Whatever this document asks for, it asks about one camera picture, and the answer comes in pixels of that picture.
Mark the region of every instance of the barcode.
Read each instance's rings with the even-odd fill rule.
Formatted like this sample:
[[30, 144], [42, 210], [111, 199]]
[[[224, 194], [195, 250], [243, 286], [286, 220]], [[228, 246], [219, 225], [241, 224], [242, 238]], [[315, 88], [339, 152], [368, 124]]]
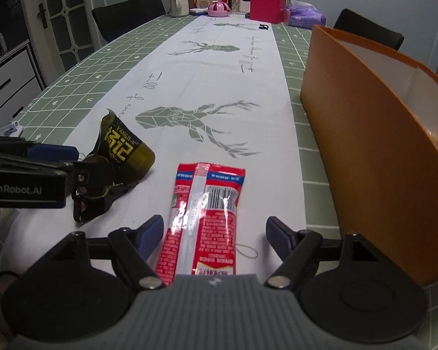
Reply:
[[239, 193], [234, 188], [216, 187], [215, 185], [208, 186], [208, 209], [227, 208], [229, 212], [237, 214], [237, 206], [235, 200]]

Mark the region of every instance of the pink bowl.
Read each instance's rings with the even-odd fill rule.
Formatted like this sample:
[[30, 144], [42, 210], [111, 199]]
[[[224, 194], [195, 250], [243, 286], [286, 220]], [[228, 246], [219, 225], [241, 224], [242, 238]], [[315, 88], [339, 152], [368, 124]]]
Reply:
[[227, 17], [229, 14], [229, 5], [222, 1], [214, 1], [209, 5], [208, 15], [211, 17]]

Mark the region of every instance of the metal screw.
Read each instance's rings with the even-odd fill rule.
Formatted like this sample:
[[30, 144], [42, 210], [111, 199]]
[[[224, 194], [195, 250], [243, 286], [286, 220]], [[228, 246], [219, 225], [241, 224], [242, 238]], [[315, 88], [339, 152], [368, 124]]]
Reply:
[[286, 288], [291, 284], [291, 280], [285, 276], [271, 276], [267, 283], [273, 288]]
[[162, 280], [155, 276], [146, 276], [138, 282], [144, 289], [158, 289], [162, 285]]

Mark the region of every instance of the red snack package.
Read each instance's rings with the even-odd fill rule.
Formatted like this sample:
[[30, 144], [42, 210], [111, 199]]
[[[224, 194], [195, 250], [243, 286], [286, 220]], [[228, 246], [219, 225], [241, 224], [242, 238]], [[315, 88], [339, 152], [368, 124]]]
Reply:
[[245, 170], [180, 164], [169, 229], [155, 268], [166, 285], [176, 274], [235, 274], [237, 204]]

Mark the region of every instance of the red box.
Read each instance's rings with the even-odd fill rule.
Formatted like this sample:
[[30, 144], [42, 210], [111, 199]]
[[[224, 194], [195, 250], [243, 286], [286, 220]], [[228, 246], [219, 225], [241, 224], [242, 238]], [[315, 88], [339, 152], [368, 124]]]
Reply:
[[251, 0], [250, 19], [280, 24], [284, 20], [287, 0]]

